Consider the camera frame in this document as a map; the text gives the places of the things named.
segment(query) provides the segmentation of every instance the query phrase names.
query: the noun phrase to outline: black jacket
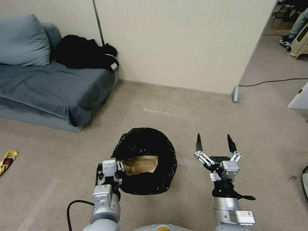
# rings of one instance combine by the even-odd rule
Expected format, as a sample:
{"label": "black jacket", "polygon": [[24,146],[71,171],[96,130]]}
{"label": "black jacket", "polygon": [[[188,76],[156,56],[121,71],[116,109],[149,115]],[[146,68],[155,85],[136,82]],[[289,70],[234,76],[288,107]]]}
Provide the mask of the black jacket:
{"label": "black jacket", "polygon": [[104,68],[114,71],[119,62],[116,49],[108,43],[100,47],[94,39],[66,35],[56,48],[56,62],[68,68]]}

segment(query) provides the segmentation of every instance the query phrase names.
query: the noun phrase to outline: snack wrapper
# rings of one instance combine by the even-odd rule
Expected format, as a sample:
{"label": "snack wrapper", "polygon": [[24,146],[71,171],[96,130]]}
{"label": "snack wrapper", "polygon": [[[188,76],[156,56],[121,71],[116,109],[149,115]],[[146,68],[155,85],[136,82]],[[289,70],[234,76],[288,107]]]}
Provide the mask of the snack wrapper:
{"label": "snack wrapper", "polygon": [[16,156],[18,156],[16,151],[8,150],[3,160],[0,162],[0,175],[4,173],[9,168],[9,166],[11,166]]}

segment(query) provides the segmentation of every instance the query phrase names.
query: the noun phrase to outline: metal pole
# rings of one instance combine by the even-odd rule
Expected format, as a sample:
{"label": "metal pole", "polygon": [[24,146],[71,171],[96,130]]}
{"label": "metal pole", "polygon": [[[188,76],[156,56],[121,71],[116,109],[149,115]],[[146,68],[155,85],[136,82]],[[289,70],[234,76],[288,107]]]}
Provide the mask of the metal pole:
{"label": "metal pole", "polygon": [[96,20],[97,20],[98,29],[99,29],[100,38],[101,38],[102,44],[103,44],[103,46],[104,46],[105,43],[104,43],[102,28],[101,28],[100,22],[99,22],[99,17],[98,17],[98,13],[97,13],[97,8],[96,8],[95,0],[92,0],[92,2],[93,2],[93,6],[94,6],[94,11],[95,11],[95,16],[96,16]]}

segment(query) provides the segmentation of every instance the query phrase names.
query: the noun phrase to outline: person's leg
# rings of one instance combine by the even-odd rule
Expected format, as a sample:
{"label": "person's leg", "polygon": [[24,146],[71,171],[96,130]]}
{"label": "person's leg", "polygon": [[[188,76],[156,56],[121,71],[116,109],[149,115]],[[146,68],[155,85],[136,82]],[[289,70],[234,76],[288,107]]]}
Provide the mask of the person's leg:
{"label": "person's leg", "polygon": [[302,12],[294,23],[289,38],[294,39],[308,22],[308,8]]}
{"label": "person's leg", "polygon": [[294,23],[290,34],[283,36],[279,43],[285,47],[288,47],[291,45],[292,41],[295,39],[295,37],[298,35],[298,33],[303,29],[303,27],[308,22],[308,8],[302,12],[299,17],[297,18],[296,22]]}

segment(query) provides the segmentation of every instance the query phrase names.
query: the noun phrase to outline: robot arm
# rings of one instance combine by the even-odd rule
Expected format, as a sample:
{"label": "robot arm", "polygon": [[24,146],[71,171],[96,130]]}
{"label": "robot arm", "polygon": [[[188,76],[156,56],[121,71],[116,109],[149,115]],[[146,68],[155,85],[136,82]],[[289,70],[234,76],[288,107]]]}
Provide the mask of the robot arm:
{"label": "robot arm", "polygon": [[230,157],[208,157],[203,153],[200,134],[198,134],[196,143],[196,152],[194,156],[210,170],[210,179],[214,182],[215,207],[214,214],[217,222],[217,230],[247,230],[246,226],[255,224],[252,211],[242,210],[238,204],[241,198],[255,200],[252,196],[242,196],[234,190],[235,176],[240,168],[237,162],[242,154],[236,151],[235,143],[228,134],[228,144],[231,152]]}
{"label": "robot arm", "polygon": [[118,231],[120,221],[121,175],[125,171],[121,161],[107,158],[97,167],[97,178],[101,181],[93,193],[94,207],[90,225],[83,231]]}

